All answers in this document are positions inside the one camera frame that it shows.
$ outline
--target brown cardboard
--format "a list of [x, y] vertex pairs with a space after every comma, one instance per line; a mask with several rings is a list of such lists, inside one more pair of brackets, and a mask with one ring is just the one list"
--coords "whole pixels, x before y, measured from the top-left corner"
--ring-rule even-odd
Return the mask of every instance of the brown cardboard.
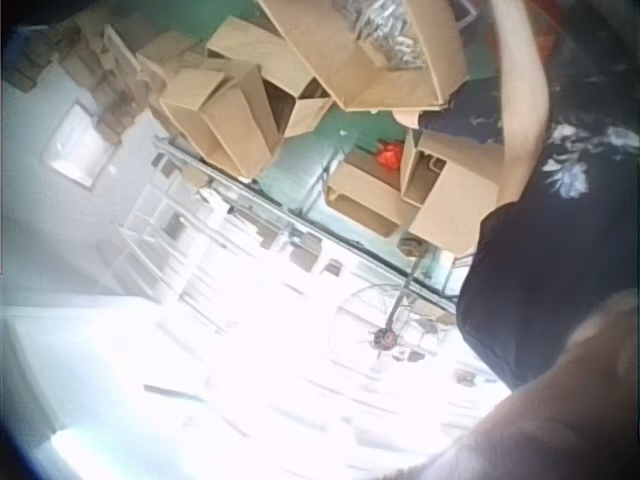
[[151, 90], [158, 95], [166, 88], [168, 76], [177, 73], [175, 68], [171, 73], [171, 64], [181, 54], [199, 43], [199, 39], [184, 33], [169, 31], [161, 34], [151, 43], [138, 51], [136, 57], [140, 63], [145, 80]]
[[134, 116], [141, 113], [149, 105], [149, 86], [147, 83], [138, 79], [137, 74], [128, 73], [117, 58], [113, 73], [132, 99]]
[[106, 25], [104, 44], [128, 75], [137, 75], [141, 66], [136, 53], [158, 35], [160, 31], [141, 13], [136, 13], [114, 25]]
[[439, 110], [467, 77], [448, 0], [405, 0], [429, 68], [379, 67], [330, 0], [259, 0], [282, 36], [345, 110]]
[[96, 131], [100, 136], [112, 145], [120, 143], [120, 136], [125, 132], [126, 126], [122, 124], [117, 115], [111, 110], [107, 110], [96, 122]]
[[280, 145], [257, 67], [207, 60], [183, 68], [160, 102], [172, 122], [209, 163], [253, 178]]
[[383, 237], [406, 225], [417, 211], [400, 196], [400, 173], [385, 169], [358, 149], [329, 177], [325, 200], [332, 209]]
[[36, 82], [26, 77], [23, 73], [19, 72], [15, 68], [7, 68], [2, 72], [2, 79], [9, 85], [17, 88], [22, 93], [29, 93], [36, 86]]
[[333, 101], [287, 42], [270, 30], [229, 17], [213, 34], [207, 49], [260, 66], [282, 136], [311, 132]]
[[100, 83], [91, 90], [91, 96], [100, 109], [109, 108], [118, 99], [118, 91], [113, 89], [114, 81], [115, 76], [113, 73], [108, 72], [100, 80]]
[[93, 89], [104, 75], [98, 55], [86, 41], [79, 42], [60, 60], [60, 66], [80, 87]]
[[116, 66], [116, 57], [109, 50], [105, 50], [98, 54], [102, 68], [105, 70], [113, 70]]
[[409, 132], [402, 198], [420, 210], [409, 232], [453, 253], [476, 246], [480, 222], [496, 207], [504, 149], [435, 132]]
[[122, 19], [108, 1], [100, 1], [83, 10], [74, 17], [89, 47], [96, 53], [104, 50], [105, 25], [117, 23]]
[[34, 81], [38, 80], [40, 74], [44, 70], [44, 67], [41, 67], [26, 55], [20, 55], [16, 59], [13, 68], [20, 71], [20, 73], [22, 73], [25, 77], [30, 78]]
[[42, 32], [35, 31], [31, 35], [25, 55], [41, 67], [46, 67], [51, 63], [55, 51], [51, 40]]

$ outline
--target bright light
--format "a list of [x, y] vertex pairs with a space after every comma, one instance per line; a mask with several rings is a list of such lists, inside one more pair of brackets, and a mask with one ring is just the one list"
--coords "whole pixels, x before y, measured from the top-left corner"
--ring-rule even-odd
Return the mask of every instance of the bright light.
[[58, 454], [80, 478], [119, 478], [119, 473], [95, 449], [92, 449], [78, 430], [62, 430], [51, 438]]

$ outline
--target white flower pattern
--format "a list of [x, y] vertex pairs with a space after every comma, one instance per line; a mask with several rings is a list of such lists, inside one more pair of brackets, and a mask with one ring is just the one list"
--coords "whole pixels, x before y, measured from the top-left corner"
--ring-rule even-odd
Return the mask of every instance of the white flower pattern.
[[547, 183], [555, 183], [552, 192], [558, 192], [562, 198], [576, 199], [589, 191], [587, 179], [587, 164], [584, 162], [567, 161], [563, 164], [553, 158], [542, 168], [545, 172], [554, 172]]
[[576, 199], [589, 191], [587, 164], [580, 161], [582, 153], [605, 152], [598, 158], [620, 161], [640, 150], [640, 137], [626, 128], [609, 125], [601, 135], [590, 135], [571, 125], [573, 121], [559, 120], [553, 125], [548, 144], [560, 151], [547, 160], [542, 171], [551, 174], [547, 183], [552, 183], [552, 192], [558, 192], [562, 198]]

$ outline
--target packaging material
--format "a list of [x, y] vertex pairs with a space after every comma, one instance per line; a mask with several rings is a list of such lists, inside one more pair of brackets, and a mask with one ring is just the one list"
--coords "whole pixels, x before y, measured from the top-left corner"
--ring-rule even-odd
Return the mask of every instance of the packaging material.
[[114, 87], [117, 79], [112, 72], [107, 72], [100, 82], [91, 90], [91, 96], [101, 110], [109, 108], [119, 98], [119, 92]]
[[138, 51], [136, 57], [142, 75], [152, 91], [157, 95], [162, 94], [167, 80], [179, 70], [180, 65], [176, 59], [199, 42], [199, 39], [191, 35], [172, 30], [161, 34]]
[[136, 53], [160, 33], [142, 13], [136, 13], [116, 24], [106, 25], [104, 43], [127, 75], [137, 75], [141, 66]]
[[30, 78], [31, 80], [37, 81], [44, 70], [44, 67], [41, 67], [36, 62], [31, 60], [31, 58], [26, 55], [20, 55], [16, 58], [15, 63], [13, 64], [13, 68], [20, 71], [25, 77]]
[[7, 69], [2, 72], [2, 79], [12, 87], [20, 90], [22, 93], [29, 93], [36, 86], [35, 80], [30, 79], [24, 73], [21, 73], [15, 68]]
[[113, 70], [116, 67], [116, 57], [109, 50], [99, 53], [98, 58], [105, 70]]
[[480, 222], [496, 208], [504, 149], [435, 132], [409, 131], [402, 198], [420, 207], [409, 232], [453, 253], [469, 253]]
[[426, 68], [420, 45], [404, 0], [331, 0], [361, 44], [374, 59], [390, 68]]
[[118, 145], [127, 127], [112, 110], [107, 110], [98, 117], [95, 129], [105, 141]]
[[127, 72], [117, 58], [113, 73], [118, 79], [118, 82], [128, 92], [128, 96], [132, 101], [133, 111], [136, 112], [134, 116], [142, 113], [149, 105], [149, 86], [147, 83], [140, 80], [137, 74]]
[[275, 27], [262, 28], [266, 19], [261, 19], [261, 26], [257, 26], [227, 18], [207, 43], [207, 49], [260, 65], [269, 103], [284, 137], [311, 132], [333, 101], [287, 42], [273, 33]]
[[373, 155], [353, 150], [327, 182], [329, 207], [383, 237], [408, 225], [417, 208], [400, 196], [400, 172], [382, 167]]
[[77, 43], [60, 60], [60, 66], [74, 82], [87, 90], [93, 89], [105, 73], [98, 55], [89, 48], [85, 40]]
[[331, 0], [259, 0], [282, 36], [345, 110], [439, 110], [467, 77], [449, 0], [404, 0], [428, 68], [379, 66]]
[[196, 190], [206, 187], [211, 179], [202, 170], [188, 165], [182, 170], [182, 178]]
[[93, 4], [74, 17], [89, 47], [98, 54], [103, 53], [105, 49], [105, 26], [118, 23], [122, 18], [123, 15], [106, 0]]
[[73, 17], [42, 30], [42, 33], [51, 42], [60, 58], [65, 57], [82, 39], [82, 31]]
[[24, 53], [33, 62], [44, 68], [51, 63], [56, 50], [53, 42], [44, 33], [35, 31], [31, 34]]
[[200, 68], [183, 68], [160, 102], [200, 155], [232, 175], [255, 177], [280, 145], [255, 65], [206, 60]]

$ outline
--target storage room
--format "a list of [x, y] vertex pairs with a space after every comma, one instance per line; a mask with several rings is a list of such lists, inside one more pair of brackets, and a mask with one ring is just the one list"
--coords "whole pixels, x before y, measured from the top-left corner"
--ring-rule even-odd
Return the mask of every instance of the storage room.
[[505, 333], [584, 263], [542, 205], [637, 170], [637, 3], [51, 3], [3, 2], [3, 468], [454, 478], [414, 469], [569, 334]]

